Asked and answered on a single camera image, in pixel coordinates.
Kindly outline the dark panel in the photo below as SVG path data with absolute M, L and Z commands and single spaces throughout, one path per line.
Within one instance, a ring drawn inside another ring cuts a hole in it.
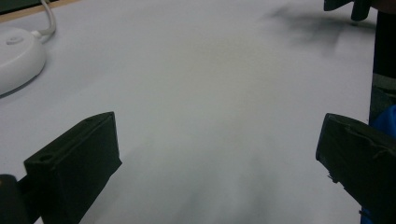
M 0 0 L 0 15 L 36 7 L 41 4 L 41 0 Z

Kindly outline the white round device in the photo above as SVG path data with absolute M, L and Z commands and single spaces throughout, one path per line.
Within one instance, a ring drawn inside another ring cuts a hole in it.
M 0 95 L 36 77 L 46 62 L 46 51 L 30 32 L 0 27 Z

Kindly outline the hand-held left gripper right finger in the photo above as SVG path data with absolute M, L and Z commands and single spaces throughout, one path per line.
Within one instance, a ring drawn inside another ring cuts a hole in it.
M 328 113 L 316 160 L 374 224 L 396 224 L 396 139 L 358 120 Z

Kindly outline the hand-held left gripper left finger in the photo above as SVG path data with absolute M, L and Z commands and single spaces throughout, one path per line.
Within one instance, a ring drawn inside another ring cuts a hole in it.
M 78 224 L 121 166 L 115 114 L 83 121 L 24 161 L 45 224 Z

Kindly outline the dark cloth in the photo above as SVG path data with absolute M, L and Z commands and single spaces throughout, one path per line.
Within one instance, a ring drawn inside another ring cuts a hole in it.
M 369 121 L 396 105 L 396 14 L 378 12 Z

